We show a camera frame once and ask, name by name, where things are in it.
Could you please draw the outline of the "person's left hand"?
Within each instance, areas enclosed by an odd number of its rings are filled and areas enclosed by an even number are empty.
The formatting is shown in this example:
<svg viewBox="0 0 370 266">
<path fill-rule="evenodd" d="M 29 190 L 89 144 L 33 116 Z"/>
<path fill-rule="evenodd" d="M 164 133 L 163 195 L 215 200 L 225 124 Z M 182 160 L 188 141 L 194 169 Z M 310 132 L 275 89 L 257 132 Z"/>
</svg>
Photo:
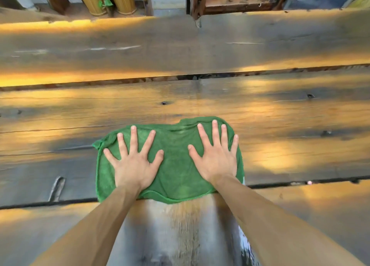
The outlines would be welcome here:
<svg viewBox="0 0 370 266">
<path fill-rule="evenodd" d="M 119 165 L 117 168 L 114 168 L 117 188 L 127 188 L 138 195 L 152 184 L 156 174 L 151 174 L 150 172 L 151 163 L 148 161 L 148 153 L 154 142 L 155 135 L 156 131 L 151 130 L 141 151 L 138 151 L 137 154 L 129 155 L 123 133 L 117 134 L 121 157 Z"/>
</svg>

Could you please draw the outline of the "green cloth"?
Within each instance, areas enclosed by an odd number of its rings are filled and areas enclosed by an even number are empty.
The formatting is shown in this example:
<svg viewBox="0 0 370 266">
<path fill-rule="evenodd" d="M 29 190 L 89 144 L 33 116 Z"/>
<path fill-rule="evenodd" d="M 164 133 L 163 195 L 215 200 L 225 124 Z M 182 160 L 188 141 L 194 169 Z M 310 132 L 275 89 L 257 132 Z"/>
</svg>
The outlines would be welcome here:
<svg viewBox="0 0 370 266">
<path fill-rule="evenodd" d="M 154 181 L 144 189 L 139 199 L 152 199 L 165 204 L 180 203 L 203 197 L 216 192 L 215 188 L 204 180 L 197 171 L 188 154 L 187 146 L 192 144 L 200 156 L 204 147 L 199 136 L 197 125 L 201 123 L 212 142 L 212 121 L 217 120 L 219 130 L 226 125 L 229 149 L 234 138 L 233 128 L 219 117 L 185 118 L 176 124 L 138 124 L 138 150 L 141 151 L 151 130 L 156 132 L 154 142 L 148 153 L 148 161 L 152 162 L 159 150 L 164 150 L 161 163 Z M 93 143 L 98 151 L 95 190 L 99 202 L 104 201 L 116 188 L 114 168 L 105 157 L 103 151 L 108 148 L 112 155 L 120 160 L 117 134 L 122 133 L 127 149 L 130 149 L 131 125 L 110 132 Z"/>
</svg>

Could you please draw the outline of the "person's right forearm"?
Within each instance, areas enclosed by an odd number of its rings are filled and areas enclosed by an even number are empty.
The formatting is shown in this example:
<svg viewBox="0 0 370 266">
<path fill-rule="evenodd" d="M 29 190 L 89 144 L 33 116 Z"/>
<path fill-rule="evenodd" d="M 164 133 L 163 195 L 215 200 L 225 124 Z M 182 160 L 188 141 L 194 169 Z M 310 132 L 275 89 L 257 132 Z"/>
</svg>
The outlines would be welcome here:
<svg viewBox="0 0 370 266">
<path fill-rule="evenodd" d="M 321 231 L 232 175 L 215 175 L 211 183 L 237 219 L 262 266 L 365 266 Z"/>
</svg>

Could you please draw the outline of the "person's right hand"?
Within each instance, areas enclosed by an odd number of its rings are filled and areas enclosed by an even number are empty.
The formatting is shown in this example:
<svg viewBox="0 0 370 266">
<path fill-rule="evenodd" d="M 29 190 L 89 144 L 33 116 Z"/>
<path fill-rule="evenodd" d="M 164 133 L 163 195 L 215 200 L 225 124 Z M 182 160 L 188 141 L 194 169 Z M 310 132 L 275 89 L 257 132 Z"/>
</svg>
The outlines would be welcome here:
<svg viewBox="0 0 370 266">
<path fill-rule="evenodd" d="M 202 156 L 203 168 L 197 168 L 201 177 L 215 188 L 217 187 L 217 181 L 224 177 L 235 179 L 237 174 L 237 157 L 233 157 L 230 153 L 226 125 L 221 125 L 220 136 L 222 136 L 222 145 L 220 148 L 211 144 L 201 123 L 198 123 L 197 129 L 204 147 Z"/>
</svg>

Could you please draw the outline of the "person's left forearm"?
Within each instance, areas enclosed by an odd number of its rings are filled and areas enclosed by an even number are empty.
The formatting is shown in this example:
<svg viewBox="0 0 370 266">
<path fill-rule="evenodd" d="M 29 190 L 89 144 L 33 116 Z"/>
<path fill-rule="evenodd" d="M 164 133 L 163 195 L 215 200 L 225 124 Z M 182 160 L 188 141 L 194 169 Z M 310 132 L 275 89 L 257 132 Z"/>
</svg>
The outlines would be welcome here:
<svg viewBox="0 0 370 266">
<path fill-rule="evenodd" d="M 106 266 L 118 232 L 140 190 L 138 184 L 114 189 L 31 266 Z"/>
</svg>

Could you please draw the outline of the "white plant pot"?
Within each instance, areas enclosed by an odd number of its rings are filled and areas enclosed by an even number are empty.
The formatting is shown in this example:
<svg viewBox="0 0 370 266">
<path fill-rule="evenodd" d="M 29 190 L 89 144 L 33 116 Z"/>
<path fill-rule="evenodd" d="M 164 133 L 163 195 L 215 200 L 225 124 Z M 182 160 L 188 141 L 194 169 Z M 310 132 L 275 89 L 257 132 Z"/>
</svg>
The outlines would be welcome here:
<svg viewBox="0 0 370 266">
<path fill-rule="evenodd" d="M 34 4 L 32 0 L 16 0 L 24 10 L 28 11 L 39 11 L 39 8 Z"/>
</svg>

